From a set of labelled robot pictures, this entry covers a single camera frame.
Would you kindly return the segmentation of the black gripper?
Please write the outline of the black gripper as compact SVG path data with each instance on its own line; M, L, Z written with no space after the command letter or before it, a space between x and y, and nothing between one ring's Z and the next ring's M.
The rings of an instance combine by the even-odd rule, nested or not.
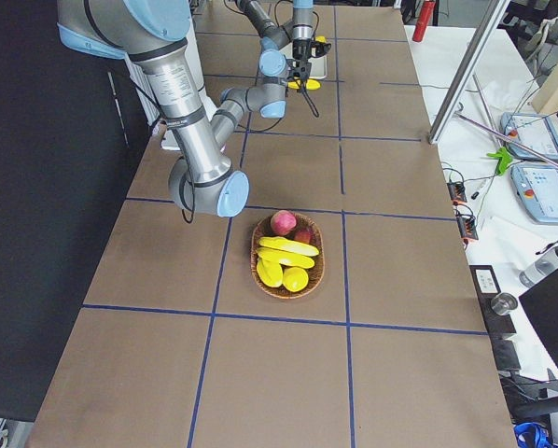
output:
M292 41L292 56L294 60L308 60L311 58L312 40L296 38Z
M308 80L310 77L311 63L304 59L288 59L288 79L289 80Z

